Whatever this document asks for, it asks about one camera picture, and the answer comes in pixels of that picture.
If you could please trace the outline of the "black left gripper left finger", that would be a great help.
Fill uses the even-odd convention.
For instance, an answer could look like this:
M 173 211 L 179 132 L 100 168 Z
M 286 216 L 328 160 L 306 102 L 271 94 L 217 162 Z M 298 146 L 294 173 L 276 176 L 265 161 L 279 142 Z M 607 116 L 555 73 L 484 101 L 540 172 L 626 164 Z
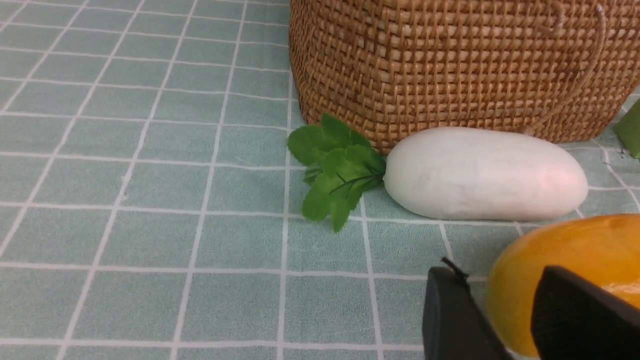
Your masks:
M 468 274 L 443 257 L 428 271 L 422 339 L 426 360 L 512 360 L 471 294 Z

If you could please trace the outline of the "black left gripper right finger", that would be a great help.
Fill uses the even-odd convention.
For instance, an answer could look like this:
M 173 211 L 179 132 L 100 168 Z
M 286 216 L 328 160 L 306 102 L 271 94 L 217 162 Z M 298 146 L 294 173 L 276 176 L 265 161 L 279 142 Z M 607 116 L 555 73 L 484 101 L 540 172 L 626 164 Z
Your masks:
M 561 266 L 544 267 L 530 331 L 542 360 L 637 360 L 640 312 Z

